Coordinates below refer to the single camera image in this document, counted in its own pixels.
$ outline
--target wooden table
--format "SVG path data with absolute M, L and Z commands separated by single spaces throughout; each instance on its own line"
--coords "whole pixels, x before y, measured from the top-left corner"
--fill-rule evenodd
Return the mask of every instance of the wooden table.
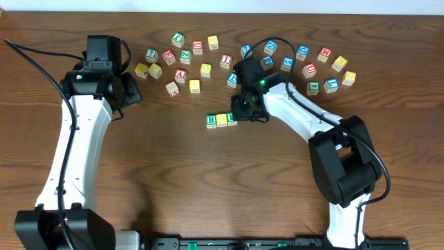
M 164 13 L 7 12 L 1 38 L 36 49 L 74 53 L 86 50 L 88 34 L 127 41 L 133 60 L 146 63 L 149 47 L 160 53 L 180 49 L 171 36 L 185 34 L 184 49 L 204 40 L 203 56 L 191 65 L 178 60 L 163 75 L 137 79 L 143 101 L 125 109 L 103 142 L 96 183 L 98 213 L 117 230 L 184 238 L 286 238 L 324 234 L 328 203 L 315 185 L 306 143 L 286 124 L 243 122 L 208 130 L 205 116 L 230 110 L 222 53 L 240 59 L 239 48 L 280 36 L 311 51 L 297 61 L 292 81 L 305 93 L 304 63 L 318 66 L 315 80 L 342 78 L 331 68 L 339 55 L 357 72 L 352 87 L 310 97 L 342 117 L 358 115 L 386 163 L 393 182 L 388 199 L 366 211 L 371 237 L 405 237 L 411 249 L 444 247 L 444 19 L 373 15 L 203 15 Z M 218 35 L 220 48 L 207 49 Z M 316 60 L 322 46 L 332 57 Z M 21 249 L 14 232 L 18 210 L 31 210 L 49 175 L 60 132 L 61 99 L 53 86 L 23 58 L 0 44 L 0 245 Z M 76 63 L 29 53 L 55 79 Z M 256 50 L 263 56 L 263 46 Z M 274 70 L 290 49 L 279 44 Z M 201 63 L 213 65 L 201 78 Z M 201 93 L 179 84 L 171 98 L 165 85 L 177 68 L 201 78 Z M 373 196 L 385 188 L 382 179 Z

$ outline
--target brown wooden surface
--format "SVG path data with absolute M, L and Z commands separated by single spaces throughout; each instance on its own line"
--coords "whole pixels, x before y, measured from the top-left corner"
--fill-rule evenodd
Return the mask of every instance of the brown wooden surface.
M 203 56 L 179 61 L 171 43 L 185 34 L 184 49 L 203 40 Z M 117 230 L 180 234 L 184 238 L 285 238 L 324 234 L 327 201 L 311 173 L 306 143 L 278 119 L 207 130 L 207 113 L 227 112 L 229 71 L 222 53 L 240 59 L 239 48 L 281 36 L 311 51 L 314 80 L 341 78 L 316 60 L 322 46 L 348 59 L 357 72 L 352 87 L 310 97 L 343 117 L 360 116 L 392 178 L 388 199 L 366 211 L 371 237 L 406 237 L 411 249 L 444 248 L 444 19 L 372 15 L 202 15 L 157 13 L 7 12 L 1 38 L 49 51 L 80 55 L 88 34 L 125 39 L 133 53 L 129 71 L 146 63 L 148 47 L 173 49 L 177 62 L 155 80 L 137 78 L 144 100 L 106 133 L 96 184 L 98 213 Z M 218 35 L 220 48 L 207 49 Z M 264 46 L 256 50 L 264 55 Z M 31 55 L 56 80 L 74 65 L 70 58 Z M 274 69 L 290 49 L 279 43 Z M 201 63 L 213 65 L 201 78 Z M 292 81 L 305 93 L 303 62 Z M 201 79 L 201 93 L 171 98 L 165 85 L 177 68 Z M 0 248 L 21 249 L 14 233 L 18 210 L 31 210 L 51 168 L 60 132 L 61 99 L 23 58 L 0 44 Z M 384 181 L 373 196 L 380 195 Z

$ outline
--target wooden cube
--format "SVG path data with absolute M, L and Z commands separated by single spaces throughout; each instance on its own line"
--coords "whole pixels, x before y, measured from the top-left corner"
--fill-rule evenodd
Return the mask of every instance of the wooden cube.
M 148 72 L 150 76 L 159 79 L 159 77 L 162 75 L 162 68 L 159 65 L 153 63 L 148 69 Z
M 200 80 L 189 80 L 189 91 L 192 94 L 200 93 Z
M 203 41 L 193 41 L 193 54 L 194 55 L 203 54 Z
M 271 56 L 266 56 L 261 59 L 262 69 L 267 70 L 273 68 L 274 60 Z
M 231 73 L 229 75 L 228 80 L 227 80 L 227 84 L 228 84 L 228 86 L 230 86 L 232 88 L 237 87 L 237 76 L 235 73 Z
M 355 80 L 356 73 L 346 71 L 344 76 L 342 77 L 342 84 L 351 86 L 353 85 L 353 83 L 355 83 Z
M 211 65 L 203 63 L 200 67 L 200 75 L 203 77 L 211 77 Z
M 224 69 L 230 69 L 231 61 L 233 61 L 233 57 L 229 55 L 222 54 L 221 57 L 221 67 Z
M 241 47 L 241 56 L 242 56 L 242 58 L 245 57 L 245 54 L 246 54 L 250 49 L 251 49 L 251 46 L 250 46 L 249 44 L 243 45 L 243 46 Z M 252 55 L 253 55 L 253 52 L 251 51 L 250 53 L 248 53 L 247 56 L 252 56 Z
M 336 70 L 337 72 L 341 71 L 345 65 L 347 64 L 347 60 L 343 58 L 342 56 L 339 56 L 338 59 L 336 59 L 333 62 L 332 68 Z
M 167 65 L 172 65 L 173 63 L 176 62 L 176 56 L 174 55 L 174 53 L 169 49 L 167 51 L 165 51 L 162 54 L 162 57 L 164 58 L 165 62 L 167 63 Z
M 186 49 L 180 52 L 180 62 L 184 64 L 191 64 L 191 51 Z
M 171 41 L 173 41 L 174 46 L 181 48 L 182 45 L 185 43 L 185 36 L 179 32 L 176 32 L 171 38 Z
M 207 115 L 207 128 L 217 128 L 216 115 Z
M 159 58 L 159 54 L 154 49 L 148 49 L 145 55 L 145 59 L 148 63 L 157 63 L 157 59 Z
M 305 78 L 313 77 L 317 72 L 316 67 L 313 63 L 310 63 L 309 65 L 305 65 L 302 69 L 302 73 L 304 74 Z
M 216 123 L 218 128 L 227 126 L 227 114 L 217 114 Z
M 293 58 L 285 56 L 284 60 L 282 60 L 282 66 L 280 67 L 280 70 L 289 72 L 291 66 L 293 66 L 293 63 L 294 63 Z
M 298 60 L 305 60 L 305 58 L 307 57 L 309 51 L 310 51 L 309 47 L 306 47 L 304 45 L 300 45 L 299 49 L 298 49 L 298 52 L 296 54 L 296 59 L 298 59 Z
M 308 82 L 307 95 L 317 95 L 318 93 L 319 93 L 319 83 L 318 82 Z
M 324 88 L 327 93 L 332 93 L 337 91 L 339 88 L 338 80 L 336 80 L 335 78 L 327 80 L 324 83 Z
M 217 39 L 217 35 L 212 35 L 208 37 L 208 47 L 210 50 L 219 48 L 219 40 Z
M 327 62 L 328 58 L 330 57 L 330 55 L 332 54 L 332 51 L 323 47 L 321 49 L 321 52 L 319 52 L 319 56 L 318 56 L 318 60 L 320 60 L 321 62 L 325 63 Z
M 228 126 L 234 126 L 237 125 L 236 119 L 233 117 L 233 113 L 228 112 L 227 113 L 227 125 Z
M 185 81 L 187 80 L 187 71 L 184 69 L 176 70 L 176 74 L 174 75 L 174 79 L 178 83 L 185 83 Z
M 175 97 L 180 93 L 179 87 L 174 81 L 168 83 L 165 87 L 167 88 L 166 90 L 171 97 Z
M 136 66 L 136 75 L 138 77 L 146 78 L 148 76 L 148 66 L 139 63 Z
M 264 52 L 267 53 L 268 55 L 272 56 L 276 49 L 278 47 L 278 44 L 275 43 L 272 40 L 269 40 L 266 44 L 265 44 L 265 48 L 264 48 Z

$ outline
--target white background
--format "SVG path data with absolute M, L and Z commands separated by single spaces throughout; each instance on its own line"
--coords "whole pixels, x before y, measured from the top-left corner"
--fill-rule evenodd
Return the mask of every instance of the white background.
M 444 0 L 0 0 L 4 10 L 444 15 Z

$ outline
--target letter cube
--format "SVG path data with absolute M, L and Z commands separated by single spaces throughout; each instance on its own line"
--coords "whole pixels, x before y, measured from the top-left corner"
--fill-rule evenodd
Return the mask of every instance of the letter cube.
M 221 67 L 224 69 L 230 69 L 230 64 L 232 60 L 233 60 L 232 56 L 222 54 Z
M 200 80 L 189 80 L 189 91 L 192 94 L 200 93 Z
M 176 70 L 176 74 L 174 75 L 174 79 L 178 83 L 185 83 L 185 81 L 187 80 L 187 71 L 184 69 Z
M 159 79 L 159 77 L 162 75 L 162 68 L 159 65 L 153 63 L 148 69 L 148 72 L 150 73 L 150 76 Z
M 174 53 L 169 49 L 167 51 L 165 51 L 162 54 L 162 57 L 164 58 L 165 62 L 167 63 L 167 65 L 172 65 L 173 63 L 176 62 L 176 56 L 174 55 Z
M 346 71 L 344 76 L 342 77 L 342 84 L 351 86 L 355 83 L 356 73 Z
M 159 54 L 154 49 L 148 49 L 145 55 L 145 59 L 148 63 L 157 63 L 157 59 L 159 58 Z
M 308 55 L 308 51 L 310 51 L 309 47 L 306 47 L 304 45 L 300 45 L 298 52 L 296 53 L 296 59 L 298 60 L 305 60 L 305 58 Z
M 186 49 L 180 52 L 180 62 L 185 64 L 191 64 L 191 51 Z
M 319 56 L 318 56 L 318 60 L 320 60 L 321 62 L 325 63 L 327 62 L 328 58 L 330 57 L 330 55 L 332 54 L 332 51 L 323 47 L 321 49 L 321 52 L 319 52 Z
M 247 44 L 247 45 L 243 45 L 243 46 L 241 47 L 241 56 L 242 56 L 242 58 L 245 57 L 245 54 L 246 54 L 250 49 L 251 49 L 251 46 L 250 46 L 249 44 Z M 253 54 L 253 52 L 251 51 L 250 53 L 248 53 L 247 56 L 251 56 L 252 54 Z
M 173 41 L 173 45 L 177 47 L 182 47 L 182 45 L 185 43 L 185 36 L 179 32 L 174 33 L 173 37 L 171 38 L 171 41 Z
M 203 77 L 211 77 L 211 65 L 203 63 L 200 67 L 200 75 Z
M 293 66 L 293 58 L 285 56 L 284 60 L 282 61 L 282 66 L 280 67 L 280 70 L 289 72 L 291 66 Z
M 138 77 L 146 78 L 148 76 L 148 66 L 139 63 L 136 66 L 136 75 Z
M 310 63 L 309 65 L 305 65 L 302 69 L 302 73 L 304 74 L 305 78 L 313 77 L 316 74 L 316 67 L 313 63 Z
M 262 69 L 267 70 L 273 68 L 274 60 L 271 56 L 266 56 L 261 59 Z
M 217 114 L 216 122 L 218 128 L 227 126 L 227 114 Z
M 217 128 L 216 115 L 207 115 L 207 128 Z
M 228 80 L 227 80 L 227 84 L 228 84 L 228 86 L 230 86 L 232 88 L 237 87 L 237 76 L 235 73 L 231 73 L 229 75 Z
M 203 54 L 203 41 L 193 41 L 193 54 L 194 55 Z
M 217 39 L 217 35 L 208 37 L 208 46 L 210 47 L 210 50 L 219 48 L 219 40 Z
M 307 84 L 307 95 L 317 95 L 319 92 L 318 82 L 308 82 Z
M 233 113 L 228 112 L 227 113 L 227 124 L 228 126 L 234 126 L 237 125 L 236 119 L 233 117 Z
M 273 53 L 275 53 L 277 47 L 278 47 L 277 43 L 273 42 L 272 40 L 269 40 L 265 44 L 264 52 L 267 53 L 268 55 L 272 56 Z
M 337 72 L 341 71 L 345 65 L 347 64 L 347 60 L 343 58 L 342 56 L 339 56 L 338 59 L 336 59 L 333 62 L 332 68 L 336 70 Z
M 338 88 L 339 88 L 338 80 L 336 80 L 335 78 L 327 80 L 324 83 L 324 88 L 325 88 L 325 91 L 327 93 L 331 93 L 331 92 L 337 91 Z
M 166 90 L 171 97 L 175 97 L 180 93 L 179 87 L 174 81 L 168 83 L 165 87 L 167 88 Z

